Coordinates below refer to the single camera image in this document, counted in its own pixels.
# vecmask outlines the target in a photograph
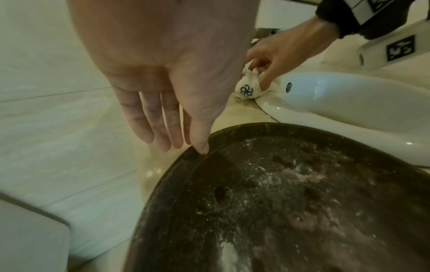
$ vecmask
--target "towel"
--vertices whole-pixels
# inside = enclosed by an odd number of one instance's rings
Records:
[[[258,78],[265,73],[261,68],[255,68],[250,71],[248,66],[250,63],[245,65],[242,70],[242,78],[236,84],[234,89],[234,96],[242,100],[254,99],[270,91],[280,91],[280,80],[275,79],[266,91],[262,91]]]

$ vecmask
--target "dark oval tray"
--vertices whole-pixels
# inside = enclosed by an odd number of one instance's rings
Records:
[[[257,123],[161,178],[126,272],[430,271],[430,176],[353,140]]]

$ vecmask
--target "white sink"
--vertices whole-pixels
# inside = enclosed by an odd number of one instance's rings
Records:
[[[333,132],[430,167],[429,90],[346,73],[290,73],[281,78],[281,90],[256,99],[277,121]]]

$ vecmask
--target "human hand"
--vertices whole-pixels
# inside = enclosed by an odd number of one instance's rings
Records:
[[[267,68],[259,79],[264,91],[281,75],[323,52],[339,35],[335,24],[315,16],[295,28],[260,40],[248,50],[245,63],[253,60],[249,65],[250,70],[257,67]]]
[[[78,35],[135,134],[205,154],[242,71],[259,0],[69,0]]]

